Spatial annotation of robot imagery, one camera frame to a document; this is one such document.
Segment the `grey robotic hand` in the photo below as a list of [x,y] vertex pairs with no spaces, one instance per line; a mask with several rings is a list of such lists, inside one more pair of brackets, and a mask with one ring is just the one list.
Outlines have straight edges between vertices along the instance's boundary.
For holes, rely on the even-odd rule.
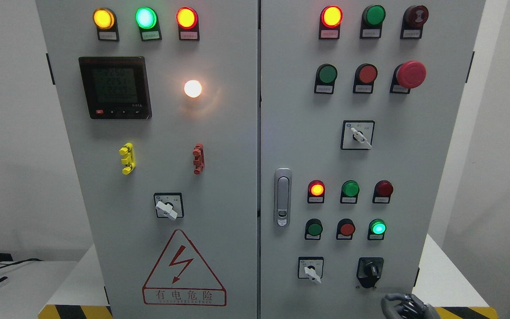
[[387,319],[440,319],[436,309],[414,294],[389,293],[381,299],[381,310]]

